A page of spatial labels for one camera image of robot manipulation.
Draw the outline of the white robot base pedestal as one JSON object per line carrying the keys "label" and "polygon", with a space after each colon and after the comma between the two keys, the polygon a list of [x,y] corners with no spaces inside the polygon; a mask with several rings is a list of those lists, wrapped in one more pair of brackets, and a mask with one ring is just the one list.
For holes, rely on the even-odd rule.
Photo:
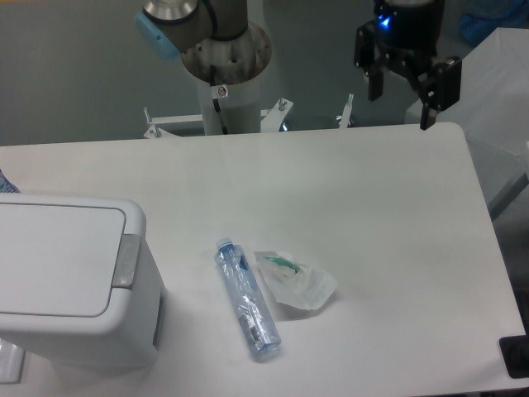
{"label": "white robot base pedestal", "polygon": [[207,135],[260,131],[260,76],[271,55],[269,36],[253,22],[233,41],[206,39],[181,55],[197,85]]}

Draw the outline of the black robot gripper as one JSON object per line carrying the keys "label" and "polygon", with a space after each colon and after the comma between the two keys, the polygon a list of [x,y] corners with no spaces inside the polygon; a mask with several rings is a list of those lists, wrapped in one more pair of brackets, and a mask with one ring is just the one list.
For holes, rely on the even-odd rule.
{"label": "black robot gripper", "polygon": [[422,103],[423,131],[460,100],[462,59],[454,56],[434,64],[444,7],[443,1],[376,1],[374,20],[356,30],[354,64],[368,80],[369,101],[384,93],[384,67],[393,60],[409,67],[414,75],[410,84]]}

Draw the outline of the grey robot arm joint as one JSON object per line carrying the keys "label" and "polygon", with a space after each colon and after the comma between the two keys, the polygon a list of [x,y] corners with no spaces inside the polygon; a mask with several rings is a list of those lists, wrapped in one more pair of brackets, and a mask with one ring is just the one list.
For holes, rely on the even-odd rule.
{"label": "grey robot arm joint", "polygon": [[206,39],[241,36],[248,26],[248,6],[246,1],[145,1],[134,20],[148,46],[172,60]]}

